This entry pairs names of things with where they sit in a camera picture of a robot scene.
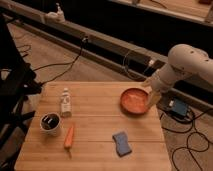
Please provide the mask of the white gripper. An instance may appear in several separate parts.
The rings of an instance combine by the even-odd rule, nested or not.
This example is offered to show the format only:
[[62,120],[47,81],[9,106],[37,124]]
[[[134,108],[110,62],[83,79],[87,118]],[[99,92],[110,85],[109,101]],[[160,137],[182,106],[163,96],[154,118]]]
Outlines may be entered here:
[[151,108],[160,101],[162,97],[161,93],[168,92],[174,86],[174,80],[168,72],[161,72],[160,70],[157,70],[151,78],[147,78],[144,82],[142,82],[141,86],[151,86],[153,90],[148,94],[147,101],[147,107]]

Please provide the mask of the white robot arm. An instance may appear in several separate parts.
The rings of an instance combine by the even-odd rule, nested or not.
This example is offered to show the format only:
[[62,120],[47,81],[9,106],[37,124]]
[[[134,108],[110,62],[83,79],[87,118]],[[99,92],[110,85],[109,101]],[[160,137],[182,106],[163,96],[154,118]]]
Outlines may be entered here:
[[205,51],[187,44],[173,46],[168,52],[167,63],[142,83],[144,87],[151,87],[146,107],[156,105],[162,94],[168,92],[176,82],[192,75],[198,75],[213,85],[213,59]]

